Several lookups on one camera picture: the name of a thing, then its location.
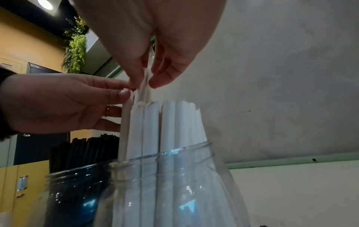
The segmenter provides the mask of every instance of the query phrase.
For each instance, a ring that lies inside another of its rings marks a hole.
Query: black cabinet
[[[29,73],[60,73],[39,65],[29,63]],[[69,142],[70,133],[36,135],[18,134],[16,140],[14,165],[40,162],[50,158],[50,147],[61,142]]]

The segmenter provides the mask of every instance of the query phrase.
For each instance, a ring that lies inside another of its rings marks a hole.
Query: gray wall
[[[229,2],[165,99],[201,108],[227,163],[358,151],[359,1]]]

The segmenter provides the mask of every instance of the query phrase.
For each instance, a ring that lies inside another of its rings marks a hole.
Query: green plant
[[[72,28],[64,32],[66,47],[62,68],[68,73],[81,73],[85,66],[87,45],[85,34],[88,27],[80,16],[75,17],[74,20],[75,22],[67,19]]]

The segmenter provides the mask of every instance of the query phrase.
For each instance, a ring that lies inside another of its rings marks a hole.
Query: black ceiling
[[[0,7],[61,38],[64,30],[71,27],[66,18],[73,19],[77,16],[68,0],[62,0],[55,16],[51,16],[27,0],[0,0]]]

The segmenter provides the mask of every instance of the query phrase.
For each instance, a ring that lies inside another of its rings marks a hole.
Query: ceiling light
[[[37,0],[37,2],[45,9],[52,10],[53,6],[48,0]]]

